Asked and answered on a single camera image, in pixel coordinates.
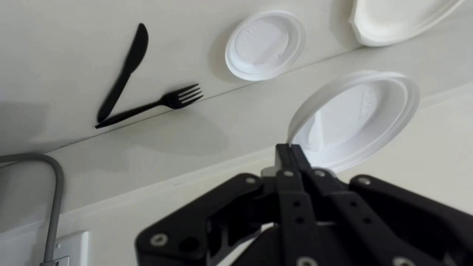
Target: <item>fork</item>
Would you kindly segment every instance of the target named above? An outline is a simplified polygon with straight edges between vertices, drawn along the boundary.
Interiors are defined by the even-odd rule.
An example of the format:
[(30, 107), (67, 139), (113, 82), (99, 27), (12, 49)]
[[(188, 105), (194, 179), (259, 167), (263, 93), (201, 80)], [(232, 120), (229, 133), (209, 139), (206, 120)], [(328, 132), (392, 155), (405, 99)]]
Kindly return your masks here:
[(201, 93), (201, 87), (200, 85), (192, 85), (192, 86), (188, 86), (188, 87), (184, 87), (184, 89), (179, 89), (179, 90), (175, 90), (175, 92), (170, 92), (170, 93), (166, 93), (160, 101), (157, 102), (151, 102), (148, 105), (144, 105), (144, 107), (138, 107), (138, 108), (133, 108), (133, 110), (129, 110), (126, 113), (120, 113), (117, 116), (113, 116), (104, 121), (101, 121), (98, 126), (95, 126), (96, 129), (101, 129), (101, 127), (107, 127), (107, 126), (111, 126), (111, 124), (117, 124), (123, 120), (127, 120), (130, 117), (135, 117), (138, 114), (142, 114), (151, 108), (155, 108), (158, 105), (166, 105), (172, 110), (181, 110), (181, 108), (185, 108), (194, 102), (197, 102), (198, 99), (201, 99), (204, 95)]

